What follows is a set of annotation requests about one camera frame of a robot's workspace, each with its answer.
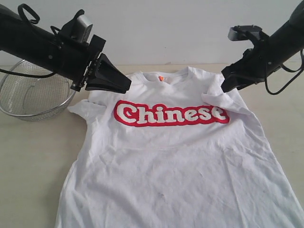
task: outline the metal mesh basket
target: metal mesh basket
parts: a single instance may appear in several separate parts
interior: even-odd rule
[[[46,75],[50,72],[25,60],[11,71]],[[25,121],[40,121],[53,117],[69,105],[75,91],[72,80],[60,75],[29,78],[6,74],[0,82],[0,110]]]

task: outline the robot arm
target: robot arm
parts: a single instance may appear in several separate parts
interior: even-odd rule
[[[28,20],[25,10],[34,19]],[[40,17],[28,5],[21,4],[18,13],[0,5],[0,50],[53,72],[44,77],[57,73],[73,80],[71,88],[76,91],[85,82],[86,90],[126,93],[130,88],[131,81],[102,53],[105,40],[93,35],[86,42],[93,25],[83,10],[62,29],[51,26],[53,34],[36,26]]]
[[[234,88],[239,90],[265,82],[270,94],[279,94],[304,71],[304,0],[294,10],[290,19],[271,36],[258,26],[235,26],[230,29],[228,38],[232,41],[250,40],[254,47],[246,50],[238,62],[222,70],[225,78],[223,91],[228,92]],[[285,67],[283,63],[299,51],[302,66],[296,70],[298,74],[281,90],[271,93],[267,86],[267,77],[280,68],[296,72]]]

